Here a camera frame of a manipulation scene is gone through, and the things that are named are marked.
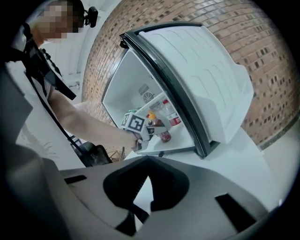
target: bottle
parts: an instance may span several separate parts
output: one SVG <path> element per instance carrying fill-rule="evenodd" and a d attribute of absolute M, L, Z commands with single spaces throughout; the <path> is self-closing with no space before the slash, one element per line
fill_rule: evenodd
<path fill-rule="evenodd" d="M 163 124 L 162 120 L 158 119 L 156 117 L 155 113 L 153 113 L 152 111 L 149 111 L 149 119 L 152 121 L 152 126 L 154 126 L 154 127 L 164 127 L 165 126 Z M 160 137 L 160 139 L 163 143 L 170 141 L 170 139 L 172 138 L 169 131 L 160 133 L 160 134 L 158 134 L 158 136 Z"/>
<path fill-rule="evenodd" d="M 175 112 L 174 108 L 171 106 L 171 104 L 167 99 L 163 101 L 163 105 L 164 105 L 164 112 L 167 115 L 167 118 L 170 121 L 171 125 L 175 126 L 177 124 L 180 124 L 181 120 L 178 114 Z"/>
<path fill-rule="evenodd" d="M 147 123 L 148 123 L 148 126 L 152 126 L 152 121 L 149 119 L 149 116 L 150 116 L 149 114 L 146 115 L 146 118 L 148 120 Z"/>

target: mini fridge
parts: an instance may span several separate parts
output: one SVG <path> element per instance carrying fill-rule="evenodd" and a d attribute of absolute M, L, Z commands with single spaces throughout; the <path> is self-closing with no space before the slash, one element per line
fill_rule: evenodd
<path fill-rule="evenodd" d="M 125 50 L 101 102 L 117 127 L 129 110 L 146 117 L 168 100 L 181 119 L 172 138 L 155 136 L 138 154 L 195 151 L 201 158 L 239 130 L 253 97 L 244 66 L 200 23 L 167 22 L 120 35 Z"/>

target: brick wall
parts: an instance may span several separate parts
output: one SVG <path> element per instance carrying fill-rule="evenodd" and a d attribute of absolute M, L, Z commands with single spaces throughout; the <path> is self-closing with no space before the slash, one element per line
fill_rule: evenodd
<path fill-rule="evenodd" d="M 254 97 L 242 127 L 256 144 L 279 133 L 299 111 L 297 68 L 272 21 L 248 0 L 123 0 L 111 13 L 91 49 L 82 97 L 88 112 L 113 124 L 100 103 L 105 84 L 120 60 L 119 35 L 151 23 L 202 23 L 233 60 L 246 67 Z"/>

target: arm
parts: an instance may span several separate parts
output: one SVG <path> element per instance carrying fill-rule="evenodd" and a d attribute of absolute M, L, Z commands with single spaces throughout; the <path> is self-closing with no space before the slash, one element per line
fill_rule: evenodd
<path fill-rule="evenodd" d="M 77 110 L 63 94 L 51 88 L 48 102 L 58 121 L 68 132 L 94 145 L 135 147 L 136 137 Z"/>

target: plastic bottle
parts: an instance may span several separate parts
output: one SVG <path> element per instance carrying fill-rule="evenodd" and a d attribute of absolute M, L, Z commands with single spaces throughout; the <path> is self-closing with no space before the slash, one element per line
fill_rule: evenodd
<path fill-rule="evenodd" d="M 166 99 L 163 101 L 163 104 L 164 104 L 164 112 L 167 115 L 167 118 L 170 121 L 171 125 L 175 126 L 177 124 L 180 124 L 181 120 L 178 114 L 175 112 L 174 108 L 169 103 L 169 101 Z"/>
<path fill-rule="evenodd" d="M 152 126 L 155 126 L 155 127 L 164 127 L 165 126 L 163 124 L 162 120 L 158 119 L 152 111 L 149 111 L 149 119 L 152 121 Z M 170 139 L 172 138 L 169 131 L 160 133 L 160 134 L 158 134 L 158 136 L 160 137 L 160 139 L 163 143 L 170 141 Z"/>
<path fill-rule="evenodd" d="M 147 124 L 148 124 L 148 126 L 152 126 L 152 121 L 149 119 L 149 116 L 150 116 L 149 114 L 147 114 L 147 116 L 146 116 L 146 118 L 148 119 Z"/>

